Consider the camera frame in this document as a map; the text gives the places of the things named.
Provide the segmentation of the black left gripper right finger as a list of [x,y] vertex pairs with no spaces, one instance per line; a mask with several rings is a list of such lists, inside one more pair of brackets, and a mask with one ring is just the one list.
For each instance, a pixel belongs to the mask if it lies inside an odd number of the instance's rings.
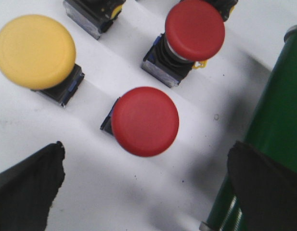
[[297,231],[297,173],[240,141],[227,170],[249,230]]

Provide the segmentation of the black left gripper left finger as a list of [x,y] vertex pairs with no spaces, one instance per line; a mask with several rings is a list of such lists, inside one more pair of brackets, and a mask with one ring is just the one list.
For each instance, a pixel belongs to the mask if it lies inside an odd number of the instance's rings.
[[0,231],[43,231],[65,179],[58,141],[0,173]]

